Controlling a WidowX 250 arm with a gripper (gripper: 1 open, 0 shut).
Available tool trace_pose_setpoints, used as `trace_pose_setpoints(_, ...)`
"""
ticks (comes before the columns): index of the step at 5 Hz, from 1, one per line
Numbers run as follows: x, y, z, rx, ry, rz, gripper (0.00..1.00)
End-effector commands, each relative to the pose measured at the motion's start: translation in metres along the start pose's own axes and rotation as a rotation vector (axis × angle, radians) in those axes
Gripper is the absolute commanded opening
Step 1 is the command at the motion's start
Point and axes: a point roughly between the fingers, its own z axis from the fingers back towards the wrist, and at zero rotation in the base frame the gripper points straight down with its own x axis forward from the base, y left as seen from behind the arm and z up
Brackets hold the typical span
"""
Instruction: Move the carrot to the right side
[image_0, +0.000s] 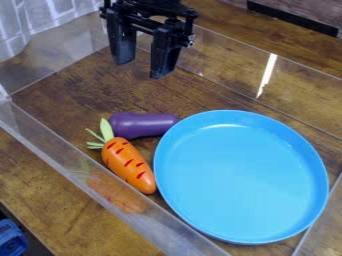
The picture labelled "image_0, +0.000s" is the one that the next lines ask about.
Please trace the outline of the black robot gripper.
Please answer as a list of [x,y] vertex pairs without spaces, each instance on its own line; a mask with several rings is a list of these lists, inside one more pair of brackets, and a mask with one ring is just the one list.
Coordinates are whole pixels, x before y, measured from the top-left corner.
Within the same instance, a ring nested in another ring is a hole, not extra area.
[[198,12],[182,0],[104,0],[100,17],[117,65],[135,59],[136,31],[153,34],[149,77],[160,79],[174,71],[182,47],[194,44],[192,25]]

